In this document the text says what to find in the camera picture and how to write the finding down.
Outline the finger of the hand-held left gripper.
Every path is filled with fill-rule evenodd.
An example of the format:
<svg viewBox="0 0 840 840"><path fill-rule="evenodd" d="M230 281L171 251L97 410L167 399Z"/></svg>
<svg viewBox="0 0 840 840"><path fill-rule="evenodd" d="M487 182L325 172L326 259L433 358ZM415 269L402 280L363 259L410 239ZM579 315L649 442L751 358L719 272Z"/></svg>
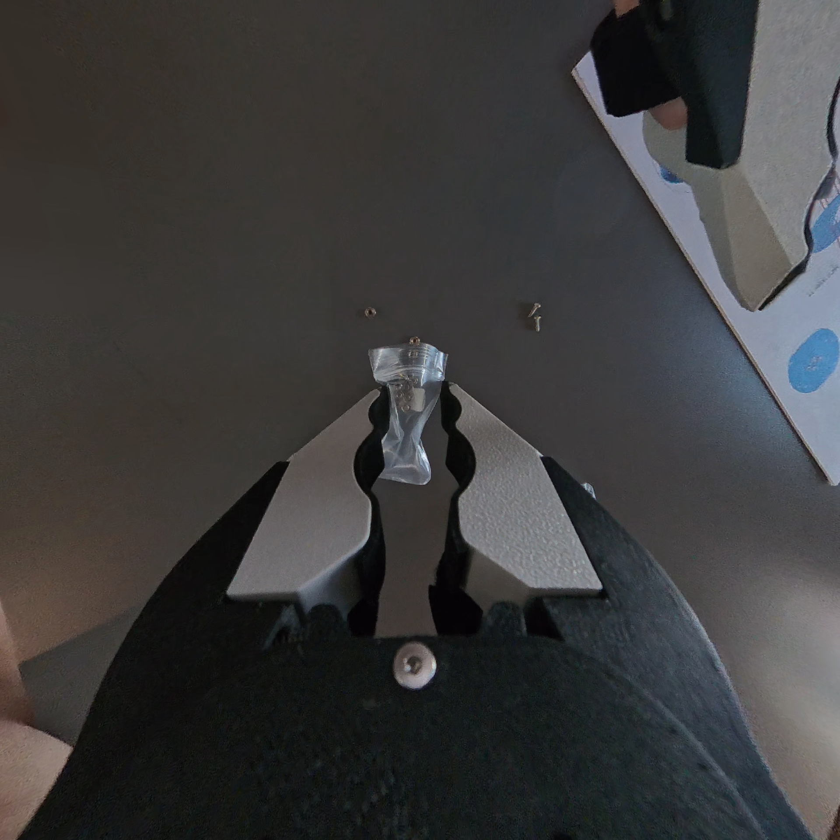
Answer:
<svg viewBox="0 0 840 840"><path fill-rule="evenodd" d="M742 149L729 168L689 163L686 127L643 120L647 151L689 185L721 277L748 310L812 256L809 216L837 159L838 35L837 1L759 2Z"/></svg>

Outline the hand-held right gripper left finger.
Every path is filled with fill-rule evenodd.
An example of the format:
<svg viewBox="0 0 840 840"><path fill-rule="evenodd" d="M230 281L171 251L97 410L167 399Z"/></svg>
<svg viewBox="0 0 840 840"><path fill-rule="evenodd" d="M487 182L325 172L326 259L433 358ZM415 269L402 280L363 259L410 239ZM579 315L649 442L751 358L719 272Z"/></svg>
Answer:
<svg viewBox="0 0 840 840"><path fill-rule="evenodd" d="M374 389L287 462L227 588L234 601L376 606L385 549L374 484L384 469L387 390Z"/></svg>

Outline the small clear plastic bag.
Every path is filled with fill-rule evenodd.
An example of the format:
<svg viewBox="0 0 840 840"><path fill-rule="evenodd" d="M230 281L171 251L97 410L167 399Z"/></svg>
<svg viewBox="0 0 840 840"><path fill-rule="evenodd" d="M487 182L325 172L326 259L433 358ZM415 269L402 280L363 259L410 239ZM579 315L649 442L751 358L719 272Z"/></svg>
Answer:
<svg viewBox="0 0 840 840"><path fill-rule="evenodd" d="M432 344L409 342L369 351L374 381L388 391L390 425L382 440L385 480L424 486L432 476L423 432L437 404L447 354Z"/></svg>

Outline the dark grey desk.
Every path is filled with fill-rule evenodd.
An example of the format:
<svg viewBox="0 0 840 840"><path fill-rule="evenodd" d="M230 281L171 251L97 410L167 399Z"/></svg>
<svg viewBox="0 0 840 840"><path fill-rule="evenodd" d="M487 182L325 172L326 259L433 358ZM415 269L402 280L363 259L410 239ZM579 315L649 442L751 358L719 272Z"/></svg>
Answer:
<svg viewBox="0 0 840 840"><path fill-rule="evenodd" d="M572 79L608 6L2 2L2 601L40 727L76 739L174 563L416 335L667 570L824 834L838 489Z"/></svg>

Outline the assembly guide booklet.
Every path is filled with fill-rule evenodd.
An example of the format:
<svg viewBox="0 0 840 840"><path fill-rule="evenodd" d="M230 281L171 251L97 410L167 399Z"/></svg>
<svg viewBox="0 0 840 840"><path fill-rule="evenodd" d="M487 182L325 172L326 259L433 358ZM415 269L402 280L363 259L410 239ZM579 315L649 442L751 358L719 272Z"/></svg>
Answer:
<svg viewBox="0 0 840 840"><path fill-rule="evenodd" d="M809 216L813 252L806 269L766 309L750 312L721 277L689 185L647 151L642 116L606 114L590 53L572 75L789 425L828 483L837 486L838 172Z"/></svg>

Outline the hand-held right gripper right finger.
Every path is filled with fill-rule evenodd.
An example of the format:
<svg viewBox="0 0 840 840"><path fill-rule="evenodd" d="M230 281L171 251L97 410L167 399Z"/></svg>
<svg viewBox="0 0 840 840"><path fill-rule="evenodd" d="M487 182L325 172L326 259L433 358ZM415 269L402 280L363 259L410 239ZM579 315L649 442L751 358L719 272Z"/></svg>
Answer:
<svg viewBox="0 0 840 840"><path fill-rule="evenodd" d="M445 383L445 465L456 483L434 614L483 614L500 602L599 596L602 583L541 453L470 396Z"/></svg>

